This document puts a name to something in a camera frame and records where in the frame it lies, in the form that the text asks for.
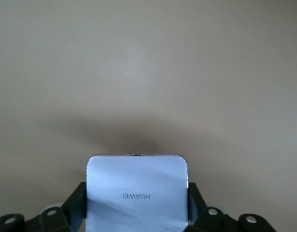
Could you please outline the white Huawei flip phone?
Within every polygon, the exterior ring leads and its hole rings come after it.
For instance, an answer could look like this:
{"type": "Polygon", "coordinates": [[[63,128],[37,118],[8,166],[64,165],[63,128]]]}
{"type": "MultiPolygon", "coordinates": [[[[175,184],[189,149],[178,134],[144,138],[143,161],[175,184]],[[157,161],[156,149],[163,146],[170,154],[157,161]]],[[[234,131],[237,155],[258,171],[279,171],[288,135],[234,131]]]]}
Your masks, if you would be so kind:
{"type": "Polygon", "coordinates": [[[184,232],[187,193],[180,155],[95,155],[86,166],[85,232],[184,232]]]}

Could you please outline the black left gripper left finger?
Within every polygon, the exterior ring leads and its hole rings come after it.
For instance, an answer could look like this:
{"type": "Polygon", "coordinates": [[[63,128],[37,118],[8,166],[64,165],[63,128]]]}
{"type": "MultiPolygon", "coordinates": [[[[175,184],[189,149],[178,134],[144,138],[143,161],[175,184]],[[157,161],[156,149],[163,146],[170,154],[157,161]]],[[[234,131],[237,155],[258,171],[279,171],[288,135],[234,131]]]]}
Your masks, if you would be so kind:
{"type": "Polygon", "coordinates": [[[32,219],[21,214],[0,217],[0,232],[78,232],[86,218],[86,183],[82,182],[61,206],[43,210],[32,219]]]}

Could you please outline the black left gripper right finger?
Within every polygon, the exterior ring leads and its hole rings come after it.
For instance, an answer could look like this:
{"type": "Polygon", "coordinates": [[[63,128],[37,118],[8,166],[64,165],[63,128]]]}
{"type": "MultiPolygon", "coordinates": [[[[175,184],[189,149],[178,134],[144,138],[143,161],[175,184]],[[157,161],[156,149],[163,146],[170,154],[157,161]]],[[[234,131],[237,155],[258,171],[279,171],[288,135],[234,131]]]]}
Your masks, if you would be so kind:
{"type": "Polygon", "coordinates": [[[207,206],[195,183],[188,184],[186,232],[276,232],[263,217],[242,214],[235,220],[219,208],[207,206]]]}

